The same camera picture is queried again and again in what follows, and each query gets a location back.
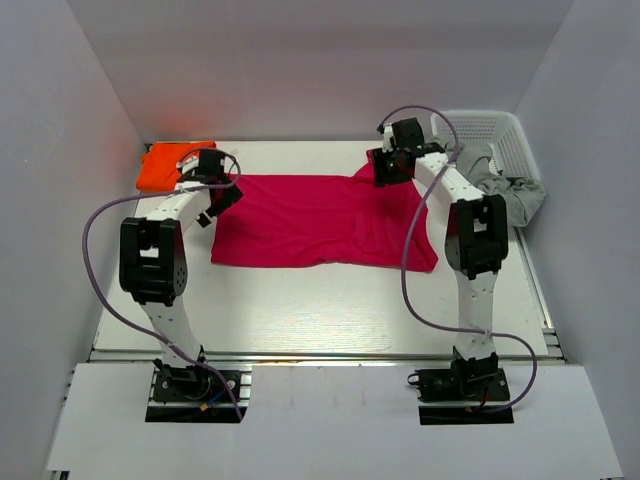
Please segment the aluminium table edge rail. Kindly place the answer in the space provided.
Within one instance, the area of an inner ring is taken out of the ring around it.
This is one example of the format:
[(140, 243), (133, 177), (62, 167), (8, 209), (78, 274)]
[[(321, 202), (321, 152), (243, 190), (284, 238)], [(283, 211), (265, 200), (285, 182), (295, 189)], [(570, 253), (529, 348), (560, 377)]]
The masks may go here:
[[(300, 363), (300, 362), (354, 362), (354, 363), (425, 363), (436, 362), (448, 364), (453, 360), (451, 355), (435, 354), (347, 354), (347, 353), (205, 353), (210, 362), (246, 362), (246, 363)], [(147, 362), (160, 356), (159, 351), (145, 350), (93, 350), (89, 360), (93, 362)]]

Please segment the folded orange t-shirt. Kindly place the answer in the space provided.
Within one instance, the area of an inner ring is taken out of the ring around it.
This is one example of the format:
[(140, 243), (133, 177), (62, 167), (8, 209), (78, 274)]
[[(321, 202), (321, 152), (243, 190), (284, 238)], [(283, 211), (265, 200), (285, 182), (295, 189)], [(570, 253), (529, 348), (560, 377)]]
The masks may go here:
[(181, 174), (176, 168), (189, 151), (217, 145), (214, 141), (204, 142), (156, 142), (141, 157), (141, 171), (136, 188), (142, 193), (156, 193), (173, 190)]

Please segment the white plastic laundry basket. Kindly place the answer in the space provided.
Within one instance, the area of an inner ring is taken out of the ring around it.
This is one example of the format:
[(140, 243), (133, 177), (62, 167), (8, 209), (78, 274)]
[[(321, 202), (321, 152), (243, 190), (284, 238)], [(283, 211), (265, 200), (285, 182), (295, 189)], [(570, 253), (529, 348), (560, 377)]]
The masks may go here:
[(510, 190), (540, 180), (529, 143), (517, 117), (490, 110), (450, 110), (431, 115), (431, 132), (462, 151), (457, 170), (485, 190)]

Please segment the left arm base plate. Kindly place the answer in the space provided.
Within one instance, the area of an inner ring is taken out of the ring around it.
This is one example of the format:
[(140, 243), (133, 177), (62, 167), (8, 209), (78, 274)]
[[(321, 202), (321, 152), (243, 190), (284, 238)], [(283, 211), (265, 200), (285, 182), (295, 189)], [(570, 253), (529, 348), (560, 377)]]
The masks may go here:
[(229, 392), (245, 415), (250, 398), (250, 373), (221, 370), (226, 385), (212, 372), (200, 377), (193, 370), (185, 378), (172, 376), (168, 369), (155, 368), (145, 413), (146, 423), (157, 424), (239, 424)]

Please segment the crimson red t-shirt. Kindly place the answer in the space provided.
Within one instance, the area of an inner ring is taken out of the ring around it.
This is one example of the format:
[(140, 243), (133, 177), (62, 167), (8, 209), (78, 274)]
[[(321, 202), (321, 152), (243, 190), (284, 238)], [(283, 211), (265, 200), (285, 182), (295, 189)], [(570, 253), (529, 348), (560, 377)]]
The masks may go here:
[[(411, 182), (376, 187), (370, 163), (353, 175), (249, 175), (243, 198), (222, 213), (214, 264), (307, 268), (342, 263), (400, 268), (405, 237), (421, 197)], [(408, 270), (432, 272), (438, 256), (426, 223), (409, 246)]]

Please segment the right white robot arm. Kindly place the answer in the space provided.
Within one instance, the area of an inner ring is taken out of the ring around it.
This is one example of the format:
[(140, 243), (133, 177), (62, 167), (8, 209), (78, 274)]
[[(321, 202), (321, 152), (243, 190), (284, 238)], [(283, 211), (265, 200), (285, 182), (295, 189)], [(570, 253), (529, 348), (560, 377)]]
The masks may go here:
[[(456, 168), (460, 144), (447, 153), (426, 141), (415, 118), (381, 123), (382, 146), (369, 154), (374, 185), (386, 187), (417, 181), (426, 191), (405, 237), (401, 257), (401, 291), (405, 306), (420, 323), (456, 335), (451, 374), (453, 390), (472, 399), (484, 391), (488, 377), (498, 369), (493, 340), (493, 296), (502, 262), (508, 255), (506, 204), (499, 195), (487, 195)], [(433, 323), (410, 303), (406, 271), (409, 246), (429, 197), (448, 209), (444, 253), (457, 281), (458, 325)]]

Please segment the grey t-shirt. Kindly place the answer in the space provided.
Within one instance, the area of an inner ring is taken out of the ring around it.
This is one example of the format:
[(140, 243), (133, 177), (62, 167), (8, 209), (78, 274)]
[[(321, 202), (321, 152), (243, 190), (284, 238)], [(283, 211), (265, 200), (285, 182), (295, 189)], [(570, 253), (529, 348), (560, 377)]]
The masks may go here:
[(453, 137), (431, 136), (425, 144), (432, 144), (435, 150), (418, 155), (415, 179), (427, 190), (414, 207), (412, 226), (426, 223), (427, 200), (431, 196), (451, 206), (459, 200), (499, 195), (506, 206), (507, 224), (517, 228), (527, 226), (541, 206), (546, 195), (542, 183), (493, 173), (489, 167), (493, 155), (487, 143), (460, 143)]

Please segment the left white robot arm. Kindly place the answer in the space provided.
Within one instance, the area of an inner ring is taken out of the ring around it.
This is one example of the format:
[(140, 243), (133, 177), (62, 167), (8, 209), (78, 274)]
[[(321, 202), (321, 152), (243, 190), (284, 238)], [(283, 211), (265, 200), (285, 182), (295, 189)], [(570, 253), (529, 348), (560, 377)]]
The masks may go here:
[(199, 365), (203, 347), (192, 332), (183, 294), (188, 282), (184, 235), (193, 225), (206, 228), (242, 198), (238, 174), (226, 171), (236, 158), (213, 147), (187, 151), (177, 164), (174, 190), (162, 194), (149, 213), (125, 219), (120, 228), (119, 283), (148, 317), (159, 337), (161, 365), (179, 369), (177, 387), (199, 399), (211, 387), (211, 374)]

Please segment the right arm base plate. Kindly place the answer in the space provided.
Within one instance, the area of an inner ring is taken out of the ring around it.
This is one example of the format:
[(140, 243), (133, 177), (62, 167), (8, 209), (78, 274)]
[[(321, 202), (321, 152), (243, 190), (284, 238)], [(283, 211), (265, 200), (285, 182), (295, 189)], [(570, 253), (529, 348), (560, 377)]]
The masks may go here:
[(421, 426), (480, 426), (514, 423), (505, 372), (502, 368), (490, 379), (466, 386), (450, 369), (421, 369), (407, 377), (409, 386), (417, 390), (418, 415)]

